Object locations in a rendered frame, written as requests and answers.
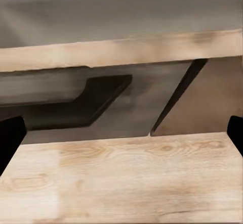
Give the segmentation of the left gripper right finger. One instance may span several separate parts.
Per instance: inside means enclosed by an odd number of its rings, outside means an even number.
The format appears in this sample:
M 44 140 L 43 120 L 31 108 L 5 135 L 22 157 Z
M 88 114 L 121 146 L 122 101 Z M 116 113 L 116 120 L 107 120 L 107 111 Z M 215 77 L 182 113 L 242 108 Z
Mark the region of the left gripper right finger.
M 243 118 L 231 116 L 226 133 L 243 156 Z

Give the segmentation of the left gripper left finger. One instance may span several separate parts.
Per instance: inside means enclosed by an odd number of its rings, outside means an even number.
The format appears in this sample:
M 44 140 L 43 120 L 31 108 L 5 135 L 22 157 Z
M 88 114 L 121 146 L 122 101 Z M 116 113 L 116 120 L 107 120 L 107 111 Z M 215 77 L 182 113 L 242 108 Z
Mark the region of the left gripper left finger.
M 22 116 L 0 121 L 0 176 L 26 136 Z

